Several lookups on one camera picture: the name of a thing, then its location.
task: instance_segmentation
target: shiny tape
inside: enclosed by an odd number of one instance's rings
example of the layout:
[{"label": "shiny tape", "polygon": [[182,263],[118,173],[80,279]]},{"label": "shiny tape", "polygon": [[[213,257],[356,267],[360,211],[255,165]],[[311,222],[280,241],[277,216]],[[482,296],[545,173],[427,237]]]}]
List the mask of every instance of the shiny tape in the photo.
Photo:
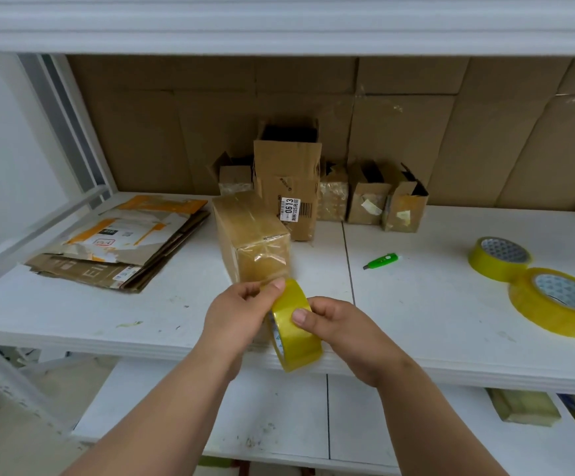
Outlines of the shiny tape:
[{"label": "shiny tape", "polygon": [[478,273],[500,282],[512,282],[531,263],[531,255],[520,245],[500,237],[482,237],[468,255]]},{"label": "shiny tape", "polygon": [[575,277],[552,269],[523,271],[509,288],[514,308],[537,326],[575,337]]},{"label": "shiny tape", "polygon": [[283,295],[266,317],[272,344],[286,373],[314,362],[323,354],[320,339],[292,322],[292,312],[299,308],[311,310],[298,283],[287,279]]}]

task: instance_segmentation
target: hand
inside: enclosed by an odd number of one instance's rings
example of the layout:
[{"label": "hand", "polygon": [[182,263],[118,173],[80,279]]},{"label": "hand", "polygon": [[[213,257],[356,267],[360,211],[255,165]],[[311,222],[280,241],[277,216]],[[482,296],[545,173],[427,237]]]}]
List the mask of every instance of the hand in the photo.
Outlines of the hand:
[{"label": "hand", "polygon": [[234,378],[245,349],[259,332],[263,317],[285,290],[285,280],[276,279],[260,291],[260,282],[233,284],[219,294],[206,313],[197,346],[225,357]]},{"label": "hand", "polygon": [[297,309],[292,321],[330,344],[363,383],[377,387],[396,362],[410,359],[355,305],[329,297],[308,301],[313,312]]}]

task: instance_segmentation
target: green utility knife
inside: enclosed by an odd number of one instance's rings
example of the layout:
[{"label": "green utility knife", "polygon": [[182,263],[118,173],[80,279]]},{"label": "green utility knife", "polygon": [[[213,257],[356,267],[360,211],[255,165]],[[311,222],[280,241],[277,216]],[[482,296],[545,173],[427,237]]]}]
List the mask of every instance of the green utility knife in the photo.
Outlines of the green utility knife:
[{"label": "green utility knife", "polygon": [[390,264],[391,262],[395,262],[398,260],[399,257],[397,254],[387,254],[385,256],[379,257],[376,260],[372,260],[367,265],[363,267],[363,270],[366,269],[377,269],[378,267],[382,267],[383,265]]}]

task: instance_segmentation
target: white wall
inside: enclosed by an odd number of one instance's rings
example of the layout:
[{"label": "white wall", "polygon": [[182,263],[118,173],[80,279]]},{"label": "white wall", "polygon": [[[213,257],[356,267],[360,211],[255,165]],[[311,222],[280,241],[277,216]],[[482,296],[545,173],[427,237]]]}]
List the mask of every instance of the white wall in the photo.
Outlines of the white wall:
[{"label": "white wall", "polygon": [[16,55],[0,55],[0,242],[79,192],[66,167]]}]

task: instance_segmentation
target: yellow tape roll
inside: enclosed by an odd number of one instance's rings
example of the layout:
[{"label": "yellow tape roll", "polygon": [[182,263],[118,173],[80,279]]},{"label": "yellow tape roll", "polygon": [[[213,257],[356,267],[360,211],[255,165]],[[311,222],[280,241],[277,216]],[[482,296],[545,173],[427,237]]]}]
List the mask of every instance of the yellow tape roll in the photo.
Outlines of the yellow tape roll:
[{"label": "yellow tape roll", "polygon": [[500,282],[512,282],[531,263],[531,255],[519,244],[499,237],[482,237],[468,255],[478,273]]},{"label": "yellow tape roll", "polygon": [[532,268],[510,284],[512,304],[537,326],[575,337],[575,277],[552,269]]},{"label": "yellow tape roll", "polygon": [[320,339],[292,322],[292,312],[299,308],[311,310],[298,283],[287,279],[283,295],[266,317],[276,355],[286,373],[314,362],[323,354]]}]

